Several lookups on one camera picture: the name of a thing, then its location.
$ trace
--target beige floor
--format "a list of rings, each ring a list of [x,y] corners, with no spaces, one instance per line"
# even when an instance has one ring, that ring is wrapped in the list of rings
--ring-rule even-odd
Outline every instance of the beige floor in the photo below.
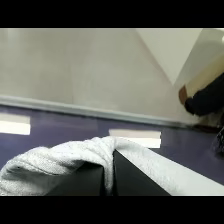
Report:
[[[0,29],[0,94],[194,123],[135,29]]]

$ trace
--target towel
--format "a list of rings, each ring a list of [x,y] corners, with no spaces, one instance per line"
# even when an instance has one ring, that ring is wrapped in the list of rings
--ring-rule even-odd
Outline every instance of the towel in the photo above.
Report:
[[[224,186],[119,137],[38,147],[8,161],[0,171],[0,195],[46,195],[63,179],[91,162],[104,167],[105,189],[113,187],[113,152],[118,150],[171,195],[224,195]]]

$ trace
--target white towel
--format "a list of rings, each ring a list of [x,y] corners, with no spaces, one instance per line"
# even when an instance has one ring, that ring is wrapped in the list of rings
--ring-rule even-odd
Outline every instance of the white towel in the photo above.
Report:
[[[46,195],[85,161],[104,167],[105,188],[109,194],[113,186],[115,149],[133,160],[171,195],[224,195],[222,185],[118,137],[67,142],[50,149],[38,147],[16,156],[0,172],[0,195]]]

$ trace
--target black object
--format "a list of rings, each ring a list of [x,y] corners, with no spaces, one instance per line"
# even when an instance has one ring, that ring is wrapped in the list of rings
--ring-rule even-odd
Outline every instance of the black object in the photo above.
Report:
[[[114,152],[114,196],[169,196],[118,151]]]
[[[104,194],[103,167],[86,162],[46,196],[100,196]]]
[[[185,101],[185,109],[198,116],[216,112],[224,106],[224,73]]]

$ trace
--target blue floor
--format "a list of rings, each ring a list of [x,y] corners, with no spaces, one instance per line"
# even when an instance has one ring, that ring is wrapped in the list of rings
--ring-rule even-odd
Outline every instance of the blue floor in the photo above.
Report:
[[[211,143],[216,134],[194,130],[0,106],[1,113],[31,118],[30,135],[0,133],[0,168],[14,156],[38,146],[52,147],[109,135],[109,129],[161,131],[161,147],[154,151],[224,185],[224,160],[215,156]]]

